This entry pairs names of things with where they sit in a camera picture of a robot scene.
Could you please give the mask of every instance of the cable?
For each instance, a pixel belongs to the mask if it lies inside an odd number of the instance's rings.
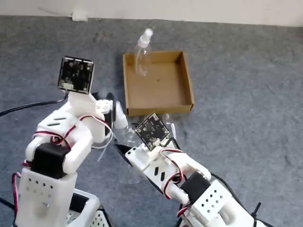
[[[7,206],[8,208],[11,208],[12,210],[15,209],[14,204],[8,202],[7,200],[0,197],[0,203],[2,203],[4,206]]]
[[[50,131],[36,131],[33,136],[35,136],[37,134],[46,134],[46,135],[50,135],[50,136],[59,137],[59,138],[61,138],[61,140],[63,140],[65,142],[66,147],[68,148],[68,150],[71,150],[71,146],[69,145],[69,143],[67,142],[67,140],[62,135],[59,135],[57,133],[50,132]]]
[[[107,127],[107,129],[110,131],[109,140],[107,141],[107,143],[106,143],[105,145],[103,145],[103,146],[101,146],[101,147],[91,146],[91,148],[93,148],[93,149],[102,149],[102,148],[106,148],[106,147],[109,145],[109,143],[112,141],[113,136],[114,136],[114,133],[113,133],[112,129],[109,127],[109,125],[108,125],[104,120],[102,120],[101,118],[95,117],[95,116],[93,116],[93,115],[84,115],[84,116],[82,116],[79,120],[82,121],[83,119],[85,119],[85,118],[87,118],[87,117],[92,117],[92,118],[94,118],[96,121],[102,123],[105,127]]]
[[[234,191],[232,190],[232,188],[228,185],[228,183],[227,183],[223,178],[219,177],[218,175],[216,175],[216,174],[214,174],[214,173],[212,173],[212,172],[211,172],[211,175],[212,175],[213,177],[217,178],[219,181],[221,181],[221,182],[225,185],[225,187],[230,191],[230,193],[232,194],[232,196],[234,197],[234,199],[237,201],[237,203],[239,203],[239,204],[243,207],[243,209],[245,209],[245,211],[248,212],[247,209],[243,206],[243,204],[242,204],[241,201],[239,200],[239,198],[236,196],[235,192],[234,192]],[[271,224],[269,224],[269,223],[267,223],[267,222],[265,222],[265,221],[260,220],[260,219],[257,218],[257,211],[258,211],[258,209],[260,208],[260,206],[261,206],[261,202],[258,203],[258,205],[257,205],[257,207],[255,208],[254,212],[252,212],[252,213],[250,214],[250,215],[254,218],[254,225],[257,224],[256,221],[260,221],[260,222],[262,222],[262,223],[263,223],[265,226],[267,226],[267,227],[274,227],[273,225],[271,225]]]
[[[174,227],[180,227],[181,222],[182,222],[182,218],[179,218],[178,221],[175,223]]]
[[[174,145],[177,149],[181,150],[177,140],[174,137],[170,137],[164,145],[160,144],[160,146],[165,148],[171,141],[174,143]]]
[[[182,209],[180,209],[177,213],[177,217],[179,218],[182,214],[184,214],[184,212],[188,209],[188,206],[183,207]]]
[[[232,188],[228,185],[228,183],[227,183],[223,178],[219,177],[217,174],[214,174],[214,173],[212,173],[212,172],[210,172],[210,174],[211,174],[213,177],[217,178],[219,181],[221,181],[221,182],[225,185],[225,187],[230,191],[230,193],[231,193],[232,196],[235,198],[235,200],[244,208],[243,204],[241,203],[241,201],[239,200],[239,198],[236,196],[236,194],[235,194],[235,192],[232,190]]]
[[[26,105],[21,105],[21,106],[17,106],[17,107],[10,108],[10,109],[8,109],[8,110],[5,110],[5,111],[0,112],[0,117],[2,117],[2,116],[4,116],[4,115],[7,115],[8,113],[14,112],[14,111],[27,109],[27,108],[34,107],[34,106],[41,106],[41,105],[49,105],[49,104],[61,103],[61,102],[63,102],[64,100],[67,99],[68,94],[69,94],[69,91],[66,91],[66,92],[65,92],[64,98],[63,98],[63,99],[60,99],[60,100],[57,100],[57,101],[30,103],[30,104],[26,104]]]
[[[177,183],[180,183],[183,180],[183,177],[184,177],[183,172],[182,172],[181,168],[178,166],[178,164],[174,160],[172,160],[170,157],[168,157],[168,156],[166,156],[166,155],[163,154],[164,151],[170,151],[170,152],[173,152],[173,153],[184,153],[184,152],[182,150],[179,150],[179,149],[166,149],[166,148],[164,148],[164,149],[162,149],[160,151],[160,154],[164,158],[167,158],[168,160],[170,160],[171,163],[174,164],[177,167],[177,169],[179,171],[179,176],[180,176],[180,178],[179,178],[179,180],[178,180]]]
[[[11,183],[13,186],[13,196],[14,196],[14,212],[15,212],[15,216],[17,215],[18,212],[18,207],[19,207],[19,196],[18,196],[18,187],[17,187],[17,180],[16,178],[20,178],[21,174],[20,173],[13,173],[12,177],[11,177]]]

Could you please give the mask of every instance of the black wire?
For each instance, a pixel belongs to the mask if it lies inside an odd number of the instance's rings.
[[[234,199],[243,207],[243,209],[246,210],[246,212],[248,212],[247,209],[243,206],[243,204],[242,204],[241,201],[239,200],[239,198],[236,196],[235,192],[234,192],[234,191],[232,190],[232,188],[228,185],[228,183],[227,183],[223,178],[219,177],[218,175],[216,175],[216,174],[214,174],[214,173],[212,173],[212,172],[211,172],[211,175],[212,175],[213,177],[217,178],[219,181],[221,181],[221,182],[225,185],[225,187],[231,192],[231,194],[232,194],[232,196],[234,197]],[[257,207],[256,207],[256,209],[255,209],[255,211],[254,211],[253,213],[256,213],[256,212],[258,211],[258,209],[260,208],[260,205],[261,205],[261,203],[259,202],[258,205],[257,205]],[[267,227],[274,227],[273,225],[271,225],[271,224],[269,224],[269,223],[267,223],[267,222],[265,222],[265,221],[263,221],[263,220],[260,220],[260,219],[256,218],[256,216],[257,216],[257,214],[255,214],[255,216],[253,217],[255,220],[258,220],[258,221],[262,222],[262,223],[263,223],[265,226],[267,226]]]
[[[239,198],[236,196],[235,192],[232,190],[232,188],[228,185],[228,183],[221,177],[219,177],[217,174],[214,174],[211,172],[211,175],[215,178],[217,178],[219,181],[221,181],[225,187],[230,191],[230,193],[232,194],[232,196],[235,198],[235,200],[244,208],[243,204],[241,203],[241,201],[239,200]]]
[[[179,218],[178,221],[175,223],[174,227],[179,227],[181,225],[182,218]]]
[[[8,208],[11,208],[12,210],[15,209],[14,204],[8,202],[7,200],[3,199],[0,197],[0,203],[2,203],[3,205],[7,206]]]
[[[177,140],[176,140],[174,137],[170,137],[170,138],[166,141],[166,143],[165,143],[164,145],[161,145],[161,144],[160,144],[160,146],[161,146],[161,147],[166,147],[171,141],[174,143],[174,145],[175,145],[175,147],[176,147],[177,149],[181,150],[181,148],[180,148],[180,146],[179,146]]]
[[[26,104],[26,105],[21,105],[21,106],[13,107],[13,108],[11,108],[11,109],[8,109],[8,110],[5,110],[5,111],[0,112],[0,117],[2,117],[2,116],[4,116],[4,115],[7,115],[8,113],[14,112],[14,111],[27,109],[27,108],[34,107],[34,106],[49,105],[49,104],[56,104],[56,103],[63,102],[64,100],[67,99],[68,94],[69,94],[69,91],[66,91],[66,92],[65,92],[64,98],[61,99],[61,100],[57,100],[57,101],[29,103],[29,104]]]

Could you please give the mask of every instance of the cardboard box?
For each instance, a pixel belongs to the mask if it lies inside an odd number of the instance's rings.
[[[129,116],[190,112],[194,94],[182,51],[151,53],[147,76],[134,71],[134,53],[123,55],[126,110]]]

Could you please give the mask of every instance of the white wire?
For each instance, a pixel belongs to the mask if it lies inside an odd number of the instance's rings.
[[[101,155],[99,156],[98,158],[98,162],[100,162],[101,158],[103,157],[103,155],[105,154],[105,151],[106,151],[106,147],[103,149]]]
[[[108,141],[107,141],[107,143],[106,143],[105,145],[103,145],[103,146],[101,146],[101,147],[91,146],[91,148],[93,148],[93,149],[102,149],[102,148],[106,148],[106,147],[109,145],[109,143],[112,141],[112,139],[113,139],[113,136],[114,136],[113,130],[108,126],[108,124],[104,123],[103,121],[100,121],[100,120],[99,120],[98,118],[96,118],[95,116],[93,116],[93,115],[84,115],[84,116],[82,116],[82,117],[86,117],[86,116],[90,116],[90,117],[94,118],[96,121],[100,122],[100,123],[103,124],[105,127],[107,127],[108,130],[109,130],[109,132],[110,132],[109,139],[108,139]]]

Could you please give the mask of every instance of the bottle cap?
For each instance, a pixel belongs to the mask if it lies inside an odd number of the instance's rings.
[[[152,35],[153,31],[150,28],[147,28],[138,40],[138,46],[141,48],[146,48],[151,41]]]

